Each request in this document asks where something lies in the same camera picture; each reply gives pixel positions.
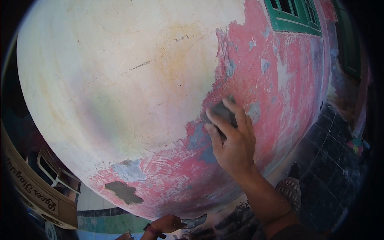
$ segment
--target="sanding sponge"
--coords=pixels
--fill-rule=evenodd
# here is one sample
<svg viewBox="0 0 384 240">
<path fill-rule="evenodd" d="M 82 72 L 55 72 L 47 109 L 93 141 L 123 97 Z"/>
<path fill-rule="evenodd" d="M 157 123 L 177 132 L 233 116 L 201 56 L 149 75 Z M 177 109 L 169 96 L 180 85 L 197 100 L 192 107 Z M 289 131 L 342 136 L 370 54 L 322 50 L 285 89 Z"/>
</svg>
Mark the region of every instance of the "sanding sponge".
<svg viewBox="0 0 384 240">
<path fill-rule="evenodd" d="M 235 99 L 234 99 L 234 97 L 232 95 L 228 95 L 227 99 L 229 99 L 233 103 L 236 103 Z M 229 111 L 229 109 L 226 108 L 226 106 L 224 106 L 223 101 L 220 101 L 218 104 L 213 106 L 211 108 L 211 110 L 217 116 L 219 116 L 219 117 L 225 119 L 227 122 L 229 122 L 232 125 L 232 127 L 237 128 L 237 122 L 236 122 L 235 115 L 231 111 Z M 209 118 L 207 117 L 206 113 L 204 113 L 202 115 L 202 118 L 203 118 L 204 122 L 212 123 L 211 120 L 209 120 Z M 219 131 L 220 135 L 225 138 L 225 135 L 223 134 L 223 132 L 221 132 L 220 129 L 218 129 L 218 131 Z"/>
</svg>

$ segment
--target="green tile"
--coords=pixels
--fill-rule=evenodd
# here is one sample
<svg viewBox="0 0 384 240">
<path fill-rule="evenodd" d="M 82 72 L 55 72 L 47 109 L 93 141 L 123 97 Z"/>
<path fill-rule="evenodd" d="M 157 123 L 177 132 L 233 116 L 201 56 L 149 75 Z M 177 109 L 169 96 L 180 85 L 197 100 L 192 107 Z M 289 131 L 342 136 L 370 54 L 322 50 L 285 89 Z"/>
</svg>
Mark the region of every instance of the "green tile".
<svg viewBox="0 0 384 240">
<path fill-rule="evenodd" d="M 105 217 L 104 221 L 105 221 L 105 233 L 109 233 L 109 234 L 115 234 L 115 233 L 118 233 L 117 231 L 117 221 L 118 218 L 117 216 L 108 216 L 108 217 Z"/>
<path fill-rule="evenodd" d="M 85 217 L 77 216 L 77 226 L 79 230 L 85 231 L 87 226 L 87 221 Z"/>
<path fill-rule="evenodd" d="M 96 219 L 95 232 L 105 233 L 105 217 L 95 217 L 95 219 Z"/>
<path fill-rule="evenodd" d="M 95 232 L 96 228 L 96 218 L 95 217 L 85 217 L 87 221 L 87 232 Z"/>
<path fill-rule="evenodd" d="M 138 216 L 132 216 L 132 220 L 133 220 L 133 230 L 132 230 L 132 233 L 141 233 L 141 232 L 144 232 L 143 228 L 148 224 L 148 223 L 151 223 L 152 221 L 150 220 L 147 220 L 145 218 L 142 218 L 142 217 L 138 217 Z"/>
<path fill-rule="evenodd" d="M 132 214 L 122 214 L 117 216 L 117 230 L 118 233 L 125 233 L 126 231 L 133 229 Z"/>
</svg>

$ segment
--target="wristwatch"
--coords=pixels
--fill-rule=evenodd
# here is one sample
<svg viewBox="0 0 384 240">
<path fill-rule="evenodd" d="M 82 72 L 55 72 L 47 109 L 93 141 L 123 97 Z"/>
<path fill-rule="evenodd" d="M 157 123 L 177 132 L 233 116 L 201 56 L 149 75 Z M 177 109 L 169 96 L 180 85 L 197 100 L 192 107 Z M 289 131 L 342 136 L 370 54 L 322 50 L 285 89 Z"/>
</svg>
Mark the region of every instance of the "wristwatch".
<svg viewBox="0 0 384 240">
<path fill-rule="evenodd" d="M 156 237 L 159 237 L 161 239 L 165 239 L 167 237 L 167 235 L 163 234 L 162 232 L 154 229 L 151 224 L 147 224 L 145 226 L 145 228 L 143 228 L 144 231 L 149 231 L 150 233 L 152 233 L 153 235 L 155 235 Z"/>
</svg>

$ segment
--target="window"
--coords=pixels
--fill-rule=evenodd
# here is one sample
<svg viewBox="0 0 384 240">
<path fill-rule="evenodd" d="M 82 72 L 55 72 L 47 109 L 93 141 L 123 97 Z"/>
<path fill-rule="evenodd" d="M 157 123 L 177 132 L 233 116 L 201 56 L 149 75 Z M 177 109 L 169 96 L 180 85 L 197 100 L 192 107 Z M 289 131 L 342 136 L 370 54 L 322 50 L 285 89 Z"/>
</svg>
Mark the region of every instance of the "window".
<svg viewBox="0 0 384 240">
<path fill-rule="evenodd" d="M 316 8 L 312 0 L 265 0 L 272 28 L 321 36 Z"/>
</svg>

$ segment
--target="white painted surface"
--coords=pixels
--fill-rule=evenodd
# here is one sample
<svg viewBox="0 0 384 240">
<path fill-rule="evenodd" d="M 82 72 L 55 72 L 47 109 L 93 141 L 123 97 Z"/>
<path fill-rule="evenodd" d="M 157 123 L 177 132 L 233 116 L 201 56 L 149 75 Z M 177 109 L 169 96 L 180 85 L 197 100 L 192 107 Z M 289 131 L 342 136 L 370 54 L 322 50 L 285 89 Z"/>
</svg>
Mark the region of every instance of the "white painted surface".
<svg viewBox="0 0 384 240">
<path fill-rule="evenodd" d="M 18 34 L 17 60 L 44 139 L 88 185 L 113 163 L 186 137 L 215 81 L 215 30 L 243 24 L 243 3 L 38 1 Z"/>
</svg>

